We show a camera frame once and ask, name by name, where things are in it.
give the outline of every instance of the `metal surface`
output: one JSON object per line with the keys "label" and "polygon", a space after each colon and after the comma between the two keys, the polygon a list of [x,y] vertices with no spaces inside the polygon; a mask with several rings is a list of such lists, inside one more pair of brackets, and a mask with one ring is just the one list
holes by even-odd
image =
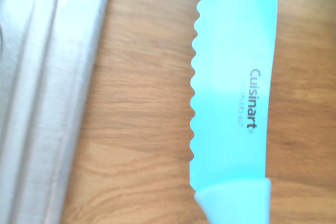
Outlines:
{"label": "metal surface", "polygon": [[107,0],[0,0],[0,223],[56,224]]}

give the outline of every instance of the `knife blade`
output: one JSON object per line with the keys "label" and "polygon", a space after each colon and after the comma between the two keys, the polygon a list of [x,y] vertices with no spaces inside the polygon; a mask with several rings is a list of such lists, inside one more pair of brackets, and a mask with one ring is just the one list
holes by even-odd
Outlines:
{"label": "knife blade", "polygon": [[267,115],[277,0],[201,0],[190,180],[210,223],[268,223]]}

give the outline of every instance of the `countertop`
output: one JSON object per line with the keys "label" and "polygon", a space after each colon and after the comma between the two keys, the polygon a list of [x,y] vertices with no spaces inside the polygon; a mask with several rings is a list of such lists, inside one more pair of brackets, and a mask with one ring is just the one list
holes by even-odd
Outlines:
{"label": "countertop", "polygon": [[[189,185],[200,0],[109,0],[62,224],[206,224]],[[336,0],[279,0],[272,224],[336,223]]]}

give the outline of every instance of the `serrated knife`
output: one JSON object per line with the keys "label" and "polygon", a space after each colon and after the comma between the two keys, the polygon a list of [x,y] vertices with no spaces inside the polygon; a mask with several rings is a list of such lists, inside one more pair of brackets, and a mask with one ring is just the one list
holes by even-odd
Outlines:
{"label": "serrated knife", "polygon": [[201,0],[190,180],[211,224],[269,223],[266,133],[278,0]]}

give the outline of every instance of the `knife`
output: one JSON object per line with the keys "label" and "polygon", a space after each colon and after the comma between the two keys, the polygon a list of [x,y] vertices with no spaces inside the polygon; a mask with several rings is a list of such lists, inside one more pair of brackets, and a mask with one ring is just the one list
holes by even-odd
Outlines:
{"label": "knife", "polygon": [[212,224],[269,223],[266,134],[278,0],[201,0],[190,182]]}

